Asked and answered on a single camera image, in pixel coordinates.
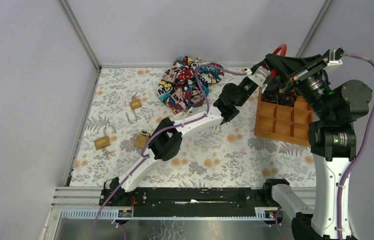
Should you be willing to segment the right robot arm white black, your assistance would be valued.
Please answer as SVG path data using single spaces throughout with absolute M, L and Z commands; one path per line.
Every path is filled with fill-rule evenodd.
M 339 48 L 304 58 L 270 53 L 264 59 L 269 70 L 276 72 L 266 81 L 284 91 L 297 90 L 318 117 L 308 130 L 311 152 L 320 157 L 315 161 L 314 209 L 298 206 L 299 200 L 288 196 L 285 188 L 271 186 L 261 193 L 266 205 L 284 207 L 296 240 L 353 239 L 348 220 L 349 176 L 361 156 L 354 122 L 370 114 L 373 91 L 357 79 L 330 88 L 328 74 L 348 56 L 349 52 Z

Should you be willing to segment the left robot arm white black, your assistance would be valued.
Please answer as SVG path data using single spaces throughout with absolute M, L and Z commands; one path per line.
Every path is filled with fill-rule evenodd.
M 217 100 L 206 111 L 178 120 L 164 118 L 146 143 L 140 159 L 127 172 L 112 179 L 109 195 L 101 194 L 100 206 L 104 207 L 108 203 L 122 206 L 128 203 L 130 192 L 139 186 L 154 167 L 177 156 L 184 139 L 231 121 L 239 114 L 239 107 L 258 87 L 267 87 L 265 80 L 260 74 L 250 74 L 239 84 L 226 84 Z

